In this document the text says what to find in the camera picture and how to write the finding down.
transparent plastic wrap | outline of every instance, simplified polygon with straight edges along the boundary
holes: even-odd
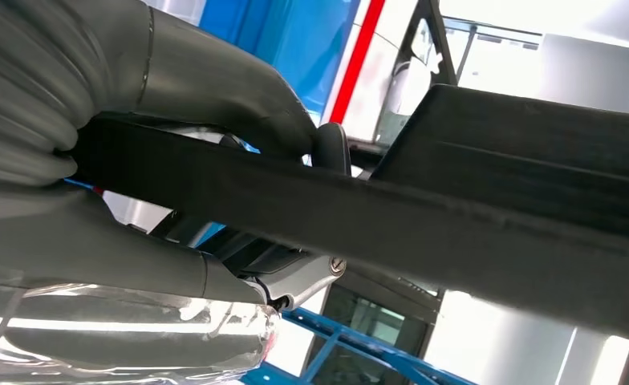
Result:
[[[269,306],[63,284],[20,289],[0,270],[0,384],[237,379],[264,358]]]

metal bracket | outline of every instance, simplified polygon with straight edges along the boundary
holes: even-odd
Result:
[[[269,300],[285,299],[281,310],[293,310],[343,275],[346,266],[342,258],[288,250],[263,258],[247,273],[265,288]]]

